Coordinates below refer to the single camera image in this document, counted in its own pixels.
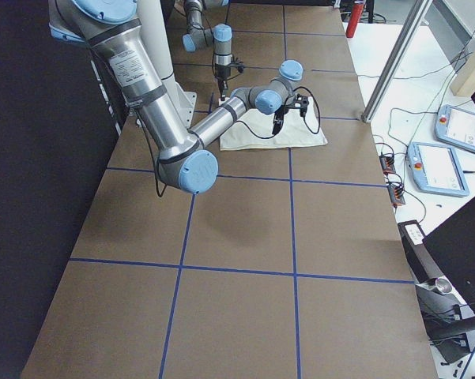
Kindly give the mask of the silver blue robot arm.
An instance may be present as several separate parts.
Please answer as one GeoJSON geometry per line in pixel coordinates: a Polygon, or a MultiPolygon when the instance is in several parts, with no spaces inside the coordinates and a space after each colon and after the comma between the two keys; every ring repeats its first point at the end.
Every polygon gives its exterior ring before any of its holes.
{"type": "Polygon", "coordinates": [[[199,51],[212,47],[212,70],[220,93],[220,101],[228,97],[228,82],[232,65],[235,63],[232,53],[232,28],[228,24],[217,24],[214,27],[203,25],[205,11],[225,7],[229,1],[199,1],[183,2],[183,10],[187,19],[187,33],[183,35],[183,46],[187,52],[199,51]]]}
{"type": "Polygon", "coordinates": [[[206,146],[250,109],[273,114],[289,105],[303,67],[283,62],[267,85],[237,88],[195,126],[180,104],[187,93],[175,81],[158,1],[50,1],[51,34],[83,46],[111,71],[159,150],[156,178],[187,193],[203,193],[216,181],[217,158],[206,146]]]}

